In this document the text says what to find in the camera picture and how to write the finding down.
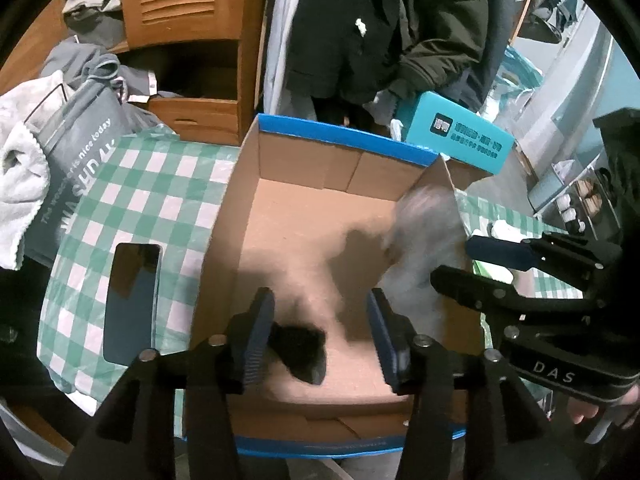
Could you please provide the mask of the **white fuzzy towel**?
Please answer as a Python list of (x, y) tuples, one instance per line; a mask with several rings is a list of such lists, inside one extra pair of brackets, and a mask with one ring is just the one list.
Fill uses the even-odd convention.
[(57, 70), (22, 82), (1, 96), (1, 267), (23, 262), (24, 236), (46, 198), (49, 164), (37, 139), (70, 90)]

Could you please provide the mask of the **wooden louvered cabinet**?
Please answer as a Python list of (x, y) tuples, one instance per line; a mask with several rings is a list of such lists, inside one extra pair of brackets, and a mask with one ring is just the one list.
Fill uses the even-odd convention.
[[(1, 89), (35, 78), (67, 32), (65, 0), (1, 0)], [(154, 70), (145, 108), (184, 140), (238, 146), (255, 116), (265, 0), (122, 0), (113, 53)]]

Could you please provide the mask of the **hanging dark jackets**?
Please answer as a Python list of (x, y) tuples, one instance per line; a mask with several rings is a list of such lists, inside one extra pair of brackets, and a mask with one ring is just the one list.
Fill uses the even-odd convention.
[(378, 122), (434, 91), (483, 106), (508, 46), (514, 0), (270, 0), (268, 114)]

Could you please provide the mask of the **blue clear plastic bags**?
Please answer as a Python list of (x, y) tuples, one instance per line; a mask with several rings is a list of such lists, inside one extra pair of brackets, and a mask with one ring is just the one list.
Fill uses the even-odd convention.
[(544, 73), (514, 47), (507, 46), (495, 76), (494, 99), (500, 112), (533, 93), (543, 82)]

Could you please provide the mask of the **cardboard box with blue rim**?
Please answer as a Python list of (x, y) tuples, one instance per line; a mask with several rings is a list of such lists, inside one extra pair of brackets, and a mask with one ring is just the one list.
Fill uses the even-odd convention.
[(398, 200), (413, 188), (430, 204), (422, 238), (431, 266), (469, 269), (457, 192), (483, 173), (423, 148), (292, 117), (260, 115), (242, 144), (202, 263), (191, 339), (221, 333), (258, 289), (274, 296), (280, 324), (326, 334), (326, 378), (312, 386), (269, 359), (262, 379), (229, 411), (240, 453), (342, 457), (401, 447), (411, 402), (386, 384), (367, 319), (367, 296), (382, 287), (392, 308), (444, 347), (477, 354), (480, 317), (390, 282), (383, 238)]

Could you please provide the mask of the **dark grey sock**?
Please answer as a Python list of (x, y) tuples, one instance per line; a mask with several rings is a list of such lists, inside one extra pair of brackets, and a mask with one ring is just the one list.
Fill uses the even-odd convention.
[(291, 375), (318, 386), (326, 377), (326, 334), (311, 326), (273, 323), (268, 347)]

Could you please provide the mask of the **teal box with text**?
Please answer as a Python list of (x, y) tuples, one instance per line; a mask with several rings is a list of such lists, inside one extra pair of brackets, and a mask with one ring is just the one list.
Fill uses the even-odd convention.
[(402, 140), (498, 174), (512, 148), (512, 134), (435, 92), (402, 101), (396, 118)]

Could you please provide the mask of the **metal shoe rack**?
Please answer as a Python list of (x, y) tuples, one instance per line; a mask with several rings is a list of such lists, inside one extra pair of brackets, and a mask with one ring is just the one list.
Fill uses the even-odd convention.
[(601, 152), (587, 165), (577, 159), (555, 162), (529, 190), (538, 220), (590, 240), (612, 240), (620, 232), (608, 167)]

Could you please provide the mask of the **black smartphone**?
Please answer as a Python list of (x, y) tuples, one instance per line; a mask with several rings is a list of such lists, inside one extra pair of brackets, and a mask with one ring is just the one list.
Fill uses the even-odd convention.
[(102, 354), (107, 362), (128, 366), (153, 347), (162, 248), (119, 243), (115, 248), (103, 325)]

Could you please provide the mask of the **light green cloth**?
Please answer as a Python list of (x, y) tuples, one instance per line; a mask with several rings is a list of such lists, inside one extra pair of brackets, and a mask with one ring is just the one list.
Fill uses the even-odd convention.
[[(514, 243), (529, 244), (529, 247), (532, 248), (532, 251), (534, 252), (532, 240), (529, 237), (526, 237), (520, 229), (517, 229), (515, 226), (511, 226), (508, 222), (506, 222), (506, 220), (503, 219), (497, 221), (480, 222), (480, 226), (472, 232), (471, 237), (472, 236), (487, 236), (498, 238), (498, 240), (508, 240), (509, 242)], [(491, 264), (488, 262), (481, 262), (477, 260), (473, 261), (478, 274), (484, 276), (484, 278), (491, 278), (492, 280), (503, 282), (509, 285), (513, 285), (516, 281), (516, 272), (527, 273), (530, 270), (518, 271), (504, 268), (503, 266), (496, 266), (495, 264)]]

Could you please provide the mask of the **large grey cloth garment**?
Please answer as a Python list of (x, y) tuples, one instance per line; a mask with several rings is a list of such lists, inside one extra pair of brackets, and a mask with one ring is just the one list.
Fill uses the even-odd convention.
[(378, 286), (392, 309), (405, 315), (417, 332), (445, 338), (448, 308), (431, 284), (431, 273), (444, 264), (463, 264), (465, 232), (454, 192), (427, 185), (398, 200), (394, 221), (382, 247), (390, 259)]

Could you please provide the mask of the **grey printed tote bag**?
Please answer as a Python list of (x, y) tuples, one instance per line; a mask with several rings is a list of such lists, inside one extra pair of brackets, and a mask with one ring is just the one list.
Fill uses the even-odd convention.
[(37, 139), (50, 170), (47, 196), (25, 235), (29, 258), (52, 266), (82, 196), (115, 143), (130, 133), (117, 92), (106, 80), (87, 79), (45, 122)]

